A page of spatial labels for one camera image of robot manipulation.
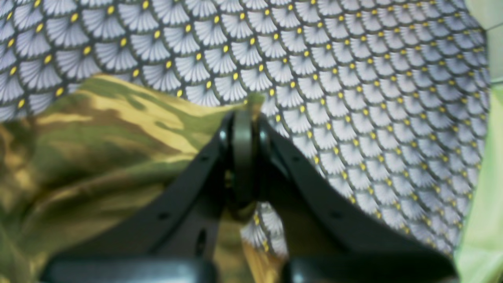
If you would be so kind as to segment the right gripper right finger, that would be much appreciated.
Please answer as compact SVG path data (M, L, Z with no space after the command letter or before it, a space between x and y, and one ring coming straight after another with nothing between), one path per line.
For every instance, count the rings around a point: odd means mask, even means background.
M264 116L232 113L232 197L238 205L267 201L309 216L325 242L344 252L388 255L404 262L449 261L437 250L404 236L351 204L318 174Z

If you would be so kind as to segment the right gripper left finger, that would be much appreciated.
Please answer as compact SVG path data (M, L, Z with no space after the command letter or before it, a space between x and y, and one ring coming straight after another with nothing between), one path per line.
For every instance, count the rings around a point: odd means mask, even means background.
M235 112L227 114L203 150L165 191L104 233L68 249L61 260L211 257L228 197Z

